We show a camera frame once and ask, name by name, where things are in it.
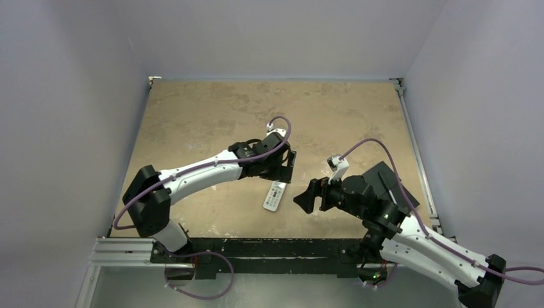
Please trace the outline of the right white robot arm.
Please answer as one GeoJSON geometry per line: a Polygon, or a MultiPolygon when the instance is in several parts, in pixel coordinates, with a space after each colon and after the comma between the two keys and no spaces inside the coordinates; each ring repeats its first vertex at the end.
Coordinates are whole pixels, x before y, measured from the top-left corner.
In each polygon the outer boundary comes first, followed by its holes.
{"type": "Polygon", "coordinates": [[[304,212],[337,208],[361,219],[367,230],[357,248],[346,253],[363,264],[382,260],[411,268],[457,293],[465,307],[494,307],[506,270],[500,256],[480,255],[463,248],[426,226],[421,226],[408,208],[377,195],[371,184],[359,176],[343,180],[312,179],[293,201],[304,212]]]}

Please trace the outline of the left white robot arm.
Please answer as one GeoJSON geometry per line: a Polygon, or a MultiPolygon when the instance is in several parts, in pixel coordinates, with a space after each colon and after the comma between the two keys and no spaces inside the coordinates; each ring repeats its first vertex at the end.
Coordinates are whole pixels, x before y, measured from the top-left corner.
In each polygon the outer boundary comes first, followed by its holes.
{"type": "Polygon", "coordinates": [[[122,212],[129,215],[139,237],[155,239],[172,260],[184,262],[191,256],[191,240],[171,219],[171,207],[209,187],[244,178],[290,183],[297,152],[285,135],[285,130],[273,130],[263,139],[235,142],[213,157],[183,167],[144,166],[122,197],[122,212]]]}

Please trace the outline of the white remote control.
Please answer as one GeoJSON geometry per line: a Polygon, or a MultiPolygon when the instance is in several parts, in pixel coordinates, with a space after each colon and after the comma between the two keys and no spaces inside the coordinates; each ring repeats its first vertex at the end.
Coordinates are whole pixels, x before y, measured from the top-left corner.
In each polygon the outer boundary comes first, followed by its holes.
{"type": "Polygon", "coordinates": [[[274,181],[269,188],[262,207],[270,212],[276,212],[286,187],[286,183],[274,181]]]}

